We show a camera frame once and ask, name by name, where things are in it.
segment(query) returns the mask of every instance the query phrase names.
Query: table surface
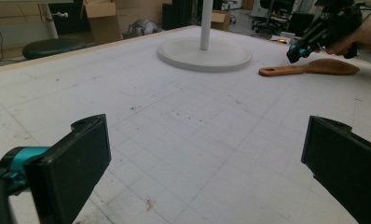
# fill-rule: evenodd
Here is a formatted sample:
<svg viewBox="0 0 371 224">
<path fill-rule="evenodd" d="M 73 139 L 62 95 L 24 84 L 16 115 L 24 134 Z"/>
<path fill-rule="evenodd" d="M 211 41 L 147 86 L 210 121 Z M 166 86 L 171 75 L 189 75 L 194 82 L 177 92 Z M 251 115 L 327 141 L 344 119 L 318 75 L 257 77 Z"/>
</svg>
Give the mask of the table surface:
<svg viewBox="0 0 371 224">
<path fill-rule="evenodd" d="M 371 64 L 347 61 L 361 71 L 346 77 L 261 77 L 289 64 L 288 46 L 214 30 L 250 50 L 250 66 L 209 74 L 158 58 L 160 43 L 185 36 L 200 28 L 0 67 L 0 159 L 106 114 L 113 159 L 78 223 L 356 223 L 300 159 L 311 115 L 371 142 Z M 30 193 L 11 203 L 19 223 L 37 223 Z"/>
</svg>

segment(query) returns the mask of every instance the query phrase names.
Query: wooden spoon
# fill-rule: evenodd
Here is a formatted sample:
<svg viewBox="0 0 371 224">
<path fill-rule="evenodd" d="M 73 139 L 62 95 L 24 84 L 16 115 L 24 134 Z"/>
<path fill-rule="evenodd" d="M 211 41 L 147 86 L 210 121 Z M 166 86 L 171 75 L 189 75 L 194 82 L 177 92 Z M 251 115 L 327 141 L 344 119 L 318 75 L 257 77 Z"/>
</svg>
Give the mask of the wooden spoon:
<svg viewBox="0 0 371 224">
<path fill-rule="evenodd" d="M 360 71 L 360 68 L 335 59 L 319 59 L 302 66 L 288 65 L 280 67 L 265 67 L 259 70 L 263 77 L 276 77 L 284 75 L 296 75 L 303 73 L 327 74 L 347 76 Z"/>
</svg>

